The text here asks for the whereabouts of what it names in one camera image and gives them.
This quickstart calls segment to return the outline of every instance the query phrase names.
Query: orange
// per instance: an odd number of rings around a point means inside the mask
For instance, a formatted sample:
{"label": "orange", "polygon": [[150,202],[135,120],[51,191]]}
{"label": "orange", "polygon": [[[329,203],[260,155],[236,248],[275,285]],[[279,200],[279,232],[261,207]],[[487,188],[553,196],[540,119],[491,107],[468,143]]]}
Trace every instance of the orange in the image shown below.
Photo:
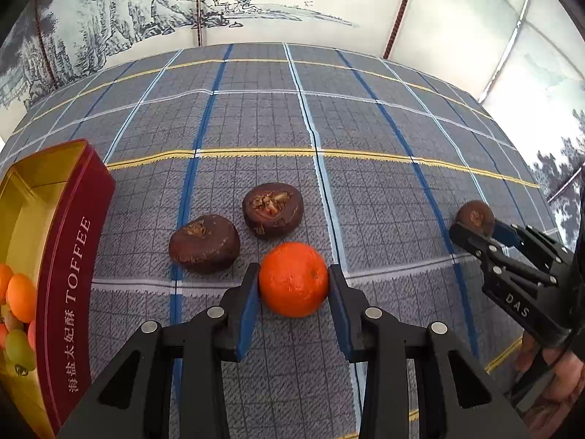
{"label": "orange", "polygon": [[8,328],[6,325],[0,324],[0,349],[4,348],[6,345],[6,336],[8,335]]}
{"label": "orange", "polygon": [[0,305],[6,303],[6,289],[14,272],[8,267],[8,264],[0,264]]}
{"label": "orange", "polygon": [[277,314],[311,315],[329,292],[327,266],[308,244],[283,243],[264,257],[258,287],[264,302]]}
{"label": "orange", "polygon": [[36,289],[32,281],[24,274],[14,274],[8,283],[6,302],[17,319],[30,324],[36,311]]}

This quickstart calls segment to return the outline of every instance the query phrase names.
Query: human hand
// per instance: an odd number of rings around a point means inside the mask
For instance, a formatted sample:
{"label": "human hand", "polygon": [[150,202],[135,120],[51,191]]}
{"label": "human hand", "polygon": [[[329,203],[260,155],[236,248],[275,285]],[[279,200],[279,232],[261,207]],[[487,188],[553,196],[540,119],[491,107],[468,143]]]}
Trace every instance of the human hand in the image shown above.
{"label": "human hand", "polygon": [[[527,332],[516,359],[518,371],[526,372],[540,346]],[[563,353],[562,348],[543,348],[542,357],[550,365]],[[523,417],[533,439],[548,439],[559,428],[585,386],[585,366],[571,351],[553,367],[555,377]]]}

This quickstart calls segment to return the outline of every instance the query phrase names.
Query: screw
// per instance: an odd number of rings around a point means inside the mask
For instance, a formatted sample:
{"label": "screw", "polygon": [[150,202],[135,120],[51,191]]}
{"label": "screw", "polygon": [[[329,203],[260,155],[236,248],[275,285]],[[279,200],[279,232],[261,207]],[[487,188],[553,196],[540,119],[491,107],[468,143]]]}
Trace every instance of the screw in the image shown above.
{"label": "screw", "polygon": [[141,326],[140,329],[145,333],[145,334],[151,334],[152,332],[156,332],[156,329],[159,328],[159,324],[157,324],[157,322],[155,322],[154,320],[147,320],[146,322],[144,322]]}
{"label": "screw", "polygon": [[368,307],[366,309],[366,317],[368,318],[380,318],[382,316],[382,310],[378,307]]}
{"label": "screw", "polygon": [[431,330],[434,331],[437,335],[444,335],[447,333],[447,325],[443,322],[433,322],[431,324]]}
{"label": "screw", "polygon": [[211,318],[219,318],[219,317],[223,316],[224,313],[225,313],[225,310],[217,305],[214,307],[210,307],[207,310],[207,315]]}

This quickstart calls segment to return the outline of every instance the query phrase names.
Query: yellow stripe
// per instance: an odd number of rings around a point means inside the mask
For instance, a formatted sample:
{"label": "yellow stripe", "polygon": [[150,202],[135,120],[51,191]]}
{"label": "yellow stripe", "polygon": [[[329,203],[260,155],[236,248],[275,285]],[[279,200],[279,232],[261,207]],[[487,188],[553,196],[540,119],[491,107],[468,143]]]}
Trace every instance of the yellow stripe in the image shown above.
{"label": "yellow stripe", "polygon": [[496,368],[498,368],[498,366],[501,365],[508,356],[510,356],[512,353],[514,353],[514,351],[516,351],[518,348],[520,348],[521,345],[522,345],[522,337],[520,337],[519,339],[517,339],[512,345],[510,345],[503,352],[501,352],[498,356],[496,356],[486,366],[486,371],[488,373],[491,373],[493,370],[495,370]]}
{"label": "yellow stripe", "polygon": [[[517,339],[514,343],[512,343],[508,348],[506,348],[503,352],[501,352],[498,356],[496,356],[488,365],[486,366],[486,372],[491,373],[495,370],[499,365],[501,365],[508,356],[514,353],[522,344],[522,337]],[[416,421],[418,419],[418,409],[414,409],[410,411],[408,414],[409,421]]]}
{"label": "yellow stripe", "polygon": [[[354,158],[357,160],[378,160],[378,161],[394,161],[397,163],[417,163],[427,165],[429,167],[442,167],[449,170],[464,171],[466,173],[473,173],[485,177],[490,177],[498,180],[506,180],[512,183],[518,183],[532,188],[539,188],[539,185],[530,183],[500,173],[494,173],[480,168],[468,168],[463,165],[456,165],[443,160],[433,160],[431,158],[407,157],[405,155],[387,154],[378,152],[368,152],[362,150],[342,150],[342,149],[320,149],[318,153],[326,157],[334,158]],[[314,149],[310,148],[280,148],[280,147],[231,147],[231,148],[217,148],[217,149],[201,149],[197,151],[197,156],[201,158],[209,157],[312,157],[315,154]],[[110,170],[117,170],[118,168],[136,167],[148,163],[154,163],[159,160],[166,160],[168,158],[193,158],[195,152],[193,150],[173,150],[168,152],[151,155],[148,157],[136,158],[133,160],[119,161],[109,164],[107,167]]]}
{"label": "yellow stripe", "polygon": [[168,160],[171,158],[193,158],[195,156],[195,150],[171,150],[163,153],[157,153],[156,155],[150,155],[148,157],[134,158],[132,160],[117,161],[109,163],[107,165],[108,170],[120,170],[121,168],[140,167],[142,165],[148,165],[156,161]]}
{"label": "yellow stripe", "polygon": [[[416,87],[416,89],[421,89],[421,90],[426,90],[426,92],[431,92],[433,94],[436,94],[440,97],[443,97],[444,99],[447,99],[448,101],[451,101],[455,104],[459,104],[463,107],[468,108],[469,110],[472,110],[473,112],[481,115],[482,117],[485,117],[487,119],[493,120],[493,118],[491,118],[489,115],[484,114],[482,111],[474,109],[473,107],[468,106],[467,104],[461,102],[461,101],[456,101],[455,99],[452,99],[446,95],[440,94],[439,92],[435,92],[432,89],[429,89],[428,87],[423,87],[423,86],[419,86],[417,84],[413,84],[411,82],[406,82],[406,81],[400,81],[399,79],[390,77],[390,76],[384,76],[383,74],[378,74],[377,72],[371,72],[371,71],[366,71],[366,70],[362,70],[362,69],[357,69],[357,68],[349,68],[347,66],[340,66],[337,64],[328,64],[328,63],[316,63],[314,61],[294,61],[296,64],[312,64],[315,66],[325,66],[325,67],[330,67],[330,68],[335,68],[335,69],[342,69],[342,70],[350,70],[350,71],[358,71],[358,72],[362,72],[364,74],[370,74],[372,76],[377,76],[383,79],[388,79],[388,80],[393,80],[394,82],[398,82],[398,83],[404,83],[410,87]],[[190,66],[195,66],[195,65],[199,65],[199,64],[206,64],[206,63],[283,63],[283,64],[288,64],[288,60],[272,60],[272,59],[230,59],[230,60],[203,60],[203,61],[191,61],[190,63],[183,63],[183,64],[174,64],[172,66],[169,66],[167,68],[168,70],[172,70],[172,69],[179,69],[179,68],[186,68],[186,67],[190,67]],[[91,94],[92,92],[102,89],[103,87],[107,87],[109,85],[112,84],[116,84],[118,82],[123,82],[124,80],[129,80],[129,79],[133,79],[133,78],[137,78],[140,76],[144,76],[147,74],[153,74],[155,72],[159,72],[161,71],[163,68],[158,68],[158,69],[151,69],[151,70],[147,70],[147,71],[142,71],[142,72],[137,72],[136,74],[130,74],[128,76],[124,76],[123,78],[117,79],[117,80],[112,80],[110,82],[104,82],[103,84],[100,84],[97,87],[93,87],[93,89],[89,89],[86,90],[85,92],[81,92],[79,93],[77,96],[72,97],[70,99],[67,99],[66,101],[63,101],[57,105],[55,105],[54,107],[51,107],[48,110],[45,110],[41,115],[37,115],[36,117],[34,117],[31,121],[33,120],[38,120],[41,117],[45,116],[46,114],[48,114],[49,112],[52,112],[55,109],[58,109],[59,107],[62,107],[65,104],[69,104],[69,102],[73,101],[74,99],[79,99],[80,97],[83,97],[85,95]]]}

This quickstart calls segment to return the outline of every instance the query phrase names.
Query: brown water chestnut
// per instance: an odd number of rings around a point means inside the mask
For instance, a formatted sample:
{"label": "brown water chestnut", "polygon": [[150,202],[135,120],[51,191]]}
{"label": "brown water chestnut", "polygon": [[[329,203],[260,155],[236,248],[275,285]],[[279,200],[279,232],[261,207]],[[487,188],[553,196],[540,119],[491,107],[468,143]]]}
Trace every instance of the brown water chestnut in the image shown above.
{"label": "brown water chestnut", "polygon": [[301,222],[304,205],[295,187],[265,183],[250,190],[242,201],[246,224],[261,239],[283,236]]}
{"label": "brown water chestnut", "polygon": [[467,229],[487,237],[491,237],[495,227],[495,218],[490,207],[478,199],[461,206],[455,216],[455,222],[460,222]]}
{"label": "brown water chestnut", "polygon": [[227,269],[240,254],[240,236],[230,220],[203,215],[175,231],[169,256],[182,268],[197,274]]}

